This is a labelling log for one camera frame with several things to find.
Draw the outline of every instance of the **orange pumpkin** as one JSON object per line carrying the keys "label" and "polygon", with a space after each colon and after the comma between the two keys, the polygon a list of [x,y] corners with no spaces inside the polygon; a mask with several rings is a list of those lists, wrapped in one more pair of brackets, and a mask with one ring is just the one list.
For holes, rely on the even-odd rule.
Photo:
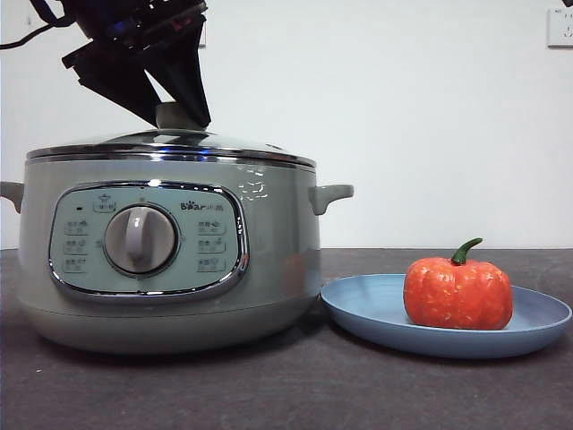
{"label": "orange pumpkin", "polygon": [[460,246],[454,256],[414,262],[404,281],[404,306],[412,322],[449,329],[500,330],[513,312],[511,284],[489,262],[467,260],[481,238]]}

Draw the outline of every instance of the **pot base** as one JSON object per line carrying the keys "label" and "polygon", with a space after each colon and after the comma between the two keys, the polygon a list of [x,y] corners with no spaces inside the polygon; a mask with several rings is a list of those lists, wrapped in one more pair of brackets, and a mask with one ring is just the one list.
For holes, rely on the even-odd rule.
{"label": "pot base", "polygon": [[227,347],[293,324],[316,297],[298,297],[212,314],[94,317],[56,314],[21,304],[34,329],[67,347],[124,355],[160,355]]}

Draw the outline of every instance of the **plastic plate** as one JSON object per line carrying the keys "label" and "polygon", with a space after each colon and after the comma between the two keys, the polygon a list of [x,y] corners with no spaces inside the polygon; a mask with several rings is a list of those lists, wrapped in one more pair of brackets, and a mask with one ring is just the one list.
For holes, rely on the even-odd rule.
{"label": "plastic plate", "polygon": [[404,309],[405,275],[336,279],[321,296],[334,321],[354,335],[390,348],[436,357],[514,357],[554,342],[571,320],[571,308],[531,289],[513,287],[513,316],[503,330],[478,331],[413,324]]}

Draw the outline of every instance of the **dark tabletop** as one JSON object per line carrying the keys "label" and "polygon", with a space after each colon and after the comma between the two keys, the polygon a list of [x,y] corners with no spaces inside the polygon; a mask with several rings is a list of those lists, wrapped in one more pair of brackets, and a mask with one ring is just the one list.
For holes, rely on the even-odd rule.
{"label": "dark tabletop", "polygon": [[[449,251],[328,249],[323,278],[404,272]],[[573,305],[573,250],[475,250],[514,285]],[[294,327],[240,347],[115,357],[60,347],[28,326],[15,300],[15,251],[2,252],[2,428],[571,429],[573,324],[533,354],[468,361],[362,341],[323,303]]]}

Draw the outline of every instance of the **control panel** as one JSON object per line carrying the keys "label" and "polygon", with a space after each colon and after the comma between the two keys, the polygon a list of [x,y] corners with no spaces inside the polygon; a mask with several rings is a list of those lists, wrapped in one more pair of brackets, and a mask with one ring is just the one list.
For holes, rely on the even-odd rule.
{"label": "control panel", "polygon": [[71,288],[156,296],[236,282],[247,249],[240,202],[223,188],[104,183],[58,201],[49,263]]}

